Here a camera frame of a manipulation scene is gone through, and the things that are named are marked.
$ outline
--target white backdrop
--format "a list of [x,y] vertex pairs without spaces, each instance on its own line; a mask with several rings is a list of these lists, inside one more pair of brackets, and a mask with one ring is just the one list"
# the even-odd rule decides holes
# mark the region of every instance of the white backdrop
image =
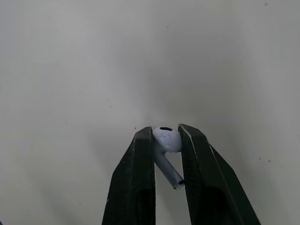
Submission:
[[[231,164],[263,225],[299,224],[299,9],[1,1],[0,220],[101,224],[134,133],[186,123]],[[157,224],[189,224],[184,190],[156,172]]]

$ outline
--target gray wall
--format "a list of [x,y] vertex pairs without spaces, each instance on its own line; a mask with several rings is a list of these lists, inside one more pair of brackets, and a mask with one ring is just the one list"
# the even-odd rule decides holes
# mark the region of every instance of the gray wall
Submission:
[[[0,220],[99,224],[134,133],[186,123],[232,165],[262,224],[299,224],[299,9],[1,1]],[[184,190],[156,172],[157,224],[188,224]]]

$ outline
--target earbud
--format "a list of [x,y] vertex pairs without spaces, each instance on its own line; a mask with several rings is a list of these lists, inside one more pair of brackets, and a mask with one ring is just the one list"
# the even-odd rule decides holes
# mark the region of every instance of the earbud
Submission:
[[184,180],[165,157],[167,152],[181,152],[181,136],[177,130],[169,127],[157,127],[153,130],[154,162],[174,189],[184,186]]

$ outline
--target wireless earbud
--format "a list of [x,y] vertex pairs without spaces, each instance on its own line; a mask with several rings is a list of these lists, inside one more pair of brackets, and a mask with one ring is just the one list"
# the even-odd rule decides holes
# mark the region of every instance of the wireless earbud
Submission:
[[180,133],[169,127],[157,127],[152,133],[154,136],[154,162],[174,189],[183,187],[183,178],[165,157],[167,152],[181,152]]

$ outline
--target white earbud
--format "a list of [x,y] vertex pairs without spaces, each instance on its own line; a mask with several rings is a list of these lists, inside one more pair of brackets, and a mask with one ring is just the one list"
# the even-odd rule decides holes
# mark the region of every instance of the white earbud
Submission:
[[167,152],[181,152],[181,136],[177,130],[157,127],[153,130],[154,162],[174,189],[184,186],[184,180],[165,157]]

